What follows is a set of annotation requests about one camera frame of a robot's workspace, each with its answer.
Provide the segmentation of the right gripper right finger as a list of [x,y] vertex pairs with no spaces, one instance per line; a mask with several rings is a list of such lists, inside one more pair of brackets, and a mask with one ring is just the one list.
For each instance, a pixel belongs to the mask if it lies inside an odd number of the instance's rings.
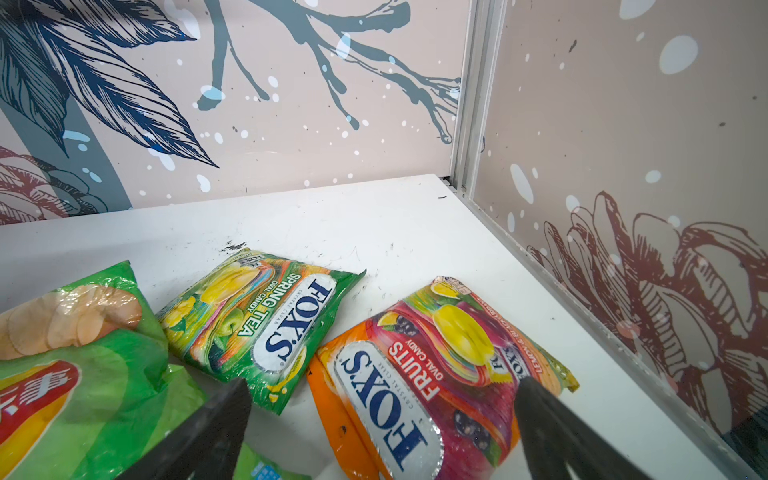
[[535,379],[521,381],[514,411],[532,478],[649,479]]

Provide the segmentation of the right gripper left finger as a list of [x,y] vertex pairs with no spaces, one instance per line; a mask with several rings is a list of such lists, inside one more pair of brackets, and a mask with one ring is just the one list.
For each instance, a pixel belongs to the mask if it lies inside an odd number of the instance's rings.
[[119,477],[232,479],[251,408],[246,381],[230,381]]

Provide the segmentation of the orange Fox's candy bag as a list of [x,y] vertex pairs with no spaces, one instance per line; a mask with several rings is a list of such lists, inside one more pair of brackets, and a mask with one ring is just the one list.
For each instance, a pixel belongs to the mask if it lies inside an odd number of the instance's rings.
[[308,381],[351,479],[487,479],[517,445],[514,400],[575,376],[452,277],[439,276],[321,347]]

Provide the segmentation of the green chips bag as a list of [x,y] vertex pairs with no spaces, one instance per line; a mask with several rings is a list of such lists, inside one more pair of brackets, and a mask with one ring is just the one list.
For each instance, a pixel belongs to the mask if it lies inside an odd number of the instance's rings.
[[[1,475],[121,479],[211,397],[121,262],[1,316]],[[244,441],[232,479],[291,472]]]

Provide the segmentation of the green yellow Fox's candy bag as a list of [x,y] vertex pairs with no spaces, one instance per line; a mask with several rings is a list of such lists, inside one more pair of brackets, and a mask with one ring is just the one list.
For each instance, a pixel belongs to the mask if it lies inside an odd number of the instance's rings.
[[171,352],[282,413],[362,274],[243,248],[157,314]]

